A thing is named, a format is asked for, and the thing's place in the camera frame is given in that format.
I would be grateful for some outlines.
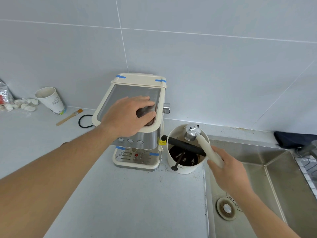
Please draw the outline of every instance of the left hand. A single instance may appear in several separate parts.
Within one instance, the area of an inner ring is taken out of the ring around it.
[[[136,111],[139,108],[155,104],[155,102],[149,99],[149,96],[119,99],[109,108],[98,127],[103,128],[107,133],[113,133],[115,138],[135,135],[145,124],[156,116],[155,111],[147,113],[140,118],[136,115]]]

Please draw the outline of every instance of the blue painter's tape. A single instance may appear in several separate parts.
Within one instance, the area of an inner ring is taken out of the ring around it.
[[[166,80],[164,80],[164,79],[156,79],[155,81],[156,82],[166,82]]]
[[[120,147],[120,146],[116,146],[117,149],[122,149],[122,150],[125,150],[125,148],[123,147]]]

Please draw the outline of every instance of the espresso machine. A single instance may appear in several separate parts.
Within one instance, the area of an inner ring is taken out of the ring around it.
[[[155,105],[141,108],[136,114],[141,117],[156,111],[155,118],[131,137],[118,137],[113,163],[117,167],[155,171],[162,160],[163,148],[159,144],[164,131],[163,115],[169,114],[170,104],[164,103],[166,79],[161,76],[139,73],[121,73],[111,81],[111,85],[92,117],[94,126],[117,100],[124,97],[150,96]]]

